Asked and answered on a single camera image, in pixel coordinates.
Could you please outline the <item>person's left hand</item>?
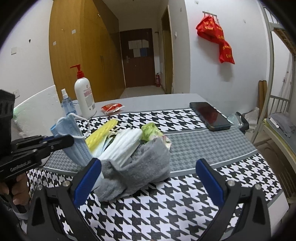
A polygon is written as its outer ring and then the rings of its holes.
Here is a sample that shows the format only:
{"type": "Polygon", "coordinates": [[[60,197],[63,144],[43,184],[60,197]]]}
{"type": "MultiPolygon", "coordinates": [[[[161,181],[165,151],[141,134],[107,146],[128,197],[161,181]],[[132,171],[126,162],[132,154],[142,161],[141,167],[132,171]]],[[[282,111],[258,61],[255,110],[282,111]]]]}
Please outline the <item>person's left hand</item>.
{"type": "Polygon", "coordinates": [[[15,205],[25,206],[29,202],[29,187],[27,175],[23,173],[16,178],[16,184],[11,188],[12,200],[15,205]]]}

